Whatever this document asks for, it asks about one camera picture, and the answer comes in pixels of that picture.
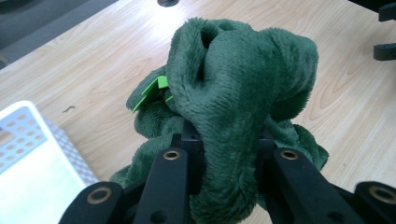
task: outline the fuzzy green fabric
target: fuzzy green fabric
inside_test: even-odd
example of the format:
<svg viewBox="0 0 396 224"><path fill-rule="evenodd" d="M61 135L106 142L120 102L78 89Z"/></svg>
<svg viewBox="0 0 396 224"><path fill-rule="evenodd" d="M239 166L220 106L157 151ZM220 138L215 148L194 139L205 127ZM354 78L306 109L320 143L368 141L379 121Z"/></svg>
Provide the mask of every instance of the fuzzy green fabric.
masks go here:
<svg viewBox="0 0 396 224"><path fill-rule="evenodd" d="M189 20L176 31L167 64L151 72L127 102L135 108L145 88L167 76L169 88L135 118L136 131L148 141L111 180L127 187L147 177L155 155L188 119L203 140L206 165L202 190L191 196L192 218L241 221L256 203L265 207L254 177L263 126L279 147L301 151L318 169L328 158L307 129L290 121L309 98L317 65L316 45L306 37L276 28L257 32L238 21Z"/></svg>

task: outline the basket hole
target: basket hole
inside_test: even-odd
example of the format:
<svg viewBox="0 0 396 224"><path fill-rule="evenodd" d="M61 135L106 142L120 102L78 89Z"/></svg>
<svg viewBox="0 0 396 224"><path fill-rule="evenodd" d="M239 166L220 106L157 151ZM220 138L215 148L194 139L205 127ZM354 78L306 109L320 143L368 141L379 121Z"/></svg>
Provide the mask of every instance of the basket hole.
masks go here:
<svg viewBox="0 0 396 224"><path fill-rule="evenodd" d="M3 129L0 129L0 147L8 143L14 138L14 134L9 133Z"/></svg>
<svg viewBox="0 0 396 224"><path fill-rule="evenodd" d="M18 119L26 119L26 115L20 115L18 116Z"/></svg>

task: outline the screw hole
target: screw hole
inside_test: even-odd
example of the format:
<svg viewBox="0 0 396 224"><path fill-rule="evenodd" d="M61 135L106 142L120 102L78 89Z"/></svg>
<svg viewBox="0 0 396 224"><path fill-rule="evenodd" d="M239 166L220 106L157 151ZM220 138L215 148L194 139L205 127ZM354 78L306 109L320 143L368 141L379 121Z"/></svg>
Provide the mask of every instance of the screw hole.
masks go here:
<svg viewBox="0 0 396 224"><path fill-rule="evenodd" d="M293 152L293 151L289 151L289 150L284 150L280 153L280 156L282 156L283 158L287 159L287 160L297 160L298 159L298 154Z"/></svg>
<svg viewBox="0 0 396 224"><path fill-rule="evenodd" d="M178 3L178 0L158 0L157 2L162 7L172 7Z"/></svg>

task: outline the black object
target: black object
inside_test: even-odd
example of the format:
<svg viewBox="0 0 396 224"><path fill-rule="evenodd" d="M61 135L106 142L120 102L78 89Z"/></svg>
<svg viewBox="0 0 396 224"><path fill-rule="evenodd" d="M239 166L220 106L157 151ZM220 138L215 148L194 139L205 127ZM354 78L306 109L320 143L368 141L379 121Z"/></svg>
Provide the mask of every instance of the black object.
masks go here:
<svg viewBox="0 0 396 224"><path fill-rule="evenodd" d="M349 0L378 13L379 21L396 21L396 2L393 0ZM396 60L396 43L374 46L374 58L379 61Z"/></svg>
<svg viewBox="0 0 396 224"><path fill-rule="evenodd" d="M303 153L277 148L265 129L258 148L255 175L273 223L396 223L395 188L377 182L359 183L355 193L338 188ZM91 185L60 223L187 223L189 195L199 193L204 165L199 134L185 121L183 134L158 153L147 180L127 189L111 182Z"/></svg>

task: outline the wooden table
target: wooden table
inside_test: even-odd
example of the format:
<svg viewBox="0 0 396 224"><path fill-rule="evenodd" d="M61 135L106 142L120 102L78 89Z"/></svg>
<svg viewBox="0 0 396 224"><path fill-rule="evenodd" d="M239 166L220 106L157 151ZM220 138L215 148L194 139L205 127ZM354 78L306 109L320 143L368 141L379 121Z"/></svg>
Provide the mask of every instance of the wooden table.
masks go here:
<svg viewBox="0 0 396 224"><path fill-rule="evenodd" d="M145 139L125 107L136 85L166 63L188 18L227 18L255 30L280 27L312 38L320 56L312 97L294 120L330 152L322 173L349 190L364 180L396 186L396 62L373 45L396 41L395 21L346 0L120 0L0 71L0 109L36 104L66 131L101 180L129 164ZM270 222L257 208L246 223Z"/></svg>

